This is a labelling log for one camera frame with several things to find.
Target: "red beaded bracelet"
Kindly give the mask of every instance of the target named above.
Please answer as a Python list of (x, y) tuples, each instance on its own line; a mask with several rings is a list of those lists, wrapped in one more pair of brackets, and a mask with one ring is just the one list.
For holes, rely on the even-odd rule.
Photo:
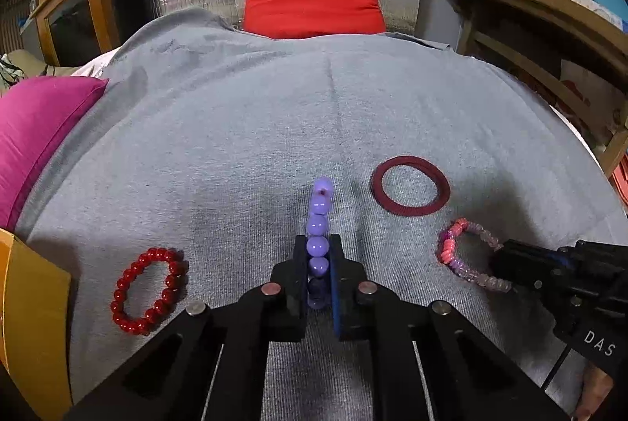
[[(168, 263), (169, 274), (164, 282), (166, 288), (161, 292), (161, 297), (155, 301), (152, 308), (148, 308), (141, 318), (129, 318), (124, 312), (124, 301), (126, 292), (137, 276), (144, 272), (144, 268), (153, 261), (165, 261)], [(151, 247), (145, 253), (139, 255), (137, 261), (122, 273), (122, 277), (117, 280), (117, 290), (114, 291), (114, 300), (111, 303), (111, 311), (114, 323), (124, 332), (134, 335), (148, 336), (159, 323), (162, 316), (167, 315), (170, 308), (177, 303), (178, 289), (181, 286), (182, 278), (185, 275), (185, 265), (181, 262), (181, 256), (172, 249), (163, 247)]]

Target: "bed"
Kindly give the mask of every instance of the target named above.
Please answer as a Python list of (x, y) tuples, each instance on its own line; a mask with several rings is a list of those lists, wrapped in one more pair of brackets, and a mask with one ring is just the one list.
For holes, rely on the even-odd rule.
[[(330, 226), (348, 258), (404, 300), (451, 302), (538, 384), (562, 349), (552, 318), (526, 292), (487, 293), (453, 276), (434, 256), (439, 232), (467, 217), (500, 239), (550, 249), (628, 242), (613, 189), (551, 108), (441, 44), (394, 33), (271, 40), (187, 9), (142, 28), (102, 75), (105, 94), (52, 156), (16, 227), (74, 279), (74, 402), (146, 341), (120, 331), (109, 311), (139, 253), (179, 249), (190, 265), (186, 300), (234, 302), (290, 256), (322, 174), (336, 185)], [(374, 168), (401, 154), (443, 171), (444, 208), (404, 218), (376, 203)], [(431, 200), (434, 186), (406, 169), (386, 175), (388, 194)], [(486, 268), (481, 242), (460, 248)], [(134, 283), (132, 316), (162, 276), (149, 267)], [(583, 367), (572, 352), (549, 388), (568, 412)], [(337, 342), (329, 313), (313, 311), (304, 343), (271, 346), (263, 419), (369, 419), (369, 373), (368, 348)]]

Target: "wooden table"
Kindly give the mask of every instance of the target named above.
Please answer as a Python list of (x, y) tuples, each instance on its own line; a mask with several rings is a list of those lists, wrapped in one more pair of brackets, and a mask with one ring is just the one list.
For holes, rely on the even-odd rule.
[(624, 101), (619, 128), (611, 131), (601, 115), (585, 105), (558, 78), (513, 48), (479, 31), (478, 24), (486, 15), (486, 8), (490, 8), (493, 17), (500, 13), (517, 15), (533, 24), (543, 37), (554, 40), (558, 49), (562, 49), (564, 59), (599, 75), (623, 93), (628, 92), (628, 36), (570, 0), (456, 0), (455, 4), (465, 17), (457, 52), (466, 55), (472, 43), (480, 43), (535, 78), (605, 145), (597, 158), (604, 173), (610, 176), (628, 148), (628, 103)]

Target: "metal rivet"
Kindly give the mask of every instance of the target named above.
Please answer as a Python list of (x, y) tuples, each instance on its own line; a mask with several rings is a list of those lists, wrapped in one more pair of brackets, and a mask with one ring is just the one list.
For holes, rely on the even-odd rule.
[(365, 293), (366, 295), (372, 295), (376, 291), (378, 291), (378, 285), (373, 283), (373, 281), (363, 281), (359, 285), (357, 285), (358, 291), (360, 293)]
[(281, 291), (281, 285), (279, 283), (266, 283), (262, 285), (262, 293), (272, 297), (277, 295)]
[(432, 302), (431, 305), (432, 311), (438, 315), (448, 315), (451, 313), (451, 304), (445, 302), (444, 300), (437, 300)]
[(205, 311), (206, 308), (207, 308), (207, 304), (205, 304), (204, 302), (200, 300), (195, 300), (191, 304), (187, 305), (187, 307), (185, 308), (185, 311), (187, 314), (189, 314), (189, 316), (197, 317), (199, 316), (200, 313)]

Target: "maroon hair tie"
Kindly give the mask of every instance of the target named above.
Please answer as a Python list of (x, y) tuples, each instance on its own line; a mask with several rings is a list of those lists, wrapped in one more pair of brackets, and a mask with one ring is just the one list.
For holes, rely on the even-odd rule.
[[(426, 176), (428, 176), (428, 178), (436, 184), (436, 189), (438, 190), (438, 196), (436, 199), (429, 205), (425, 205), (423, 207), (405, 207), (404, 205), (400, 205), (396, 201), (390, 199), (384, 192), (382, 180), (384, 179), (386, 171), (395, 166), (410, 166), (411, 168), (415, 168), (416, 170), (425, 173)], [(371, 191), (373, 192), (375, 200), (384, 210), (388, 210), (388, 212), (395, 215), (402, 215), (403, 217), (433, 214), (435, 211), (438, 211), (445, 206), (445, 203), (447, 203), (449, 196), (451, 195), (449, 182), (447, 182), (445, 175), (441, 173), (441, 171), (434, 164), (431, 164), (422, 158), (413, 157), (412, 155), (401, 155), (380, 164), (375, 171), (373, 171), (373, 176), (371, 177)]]

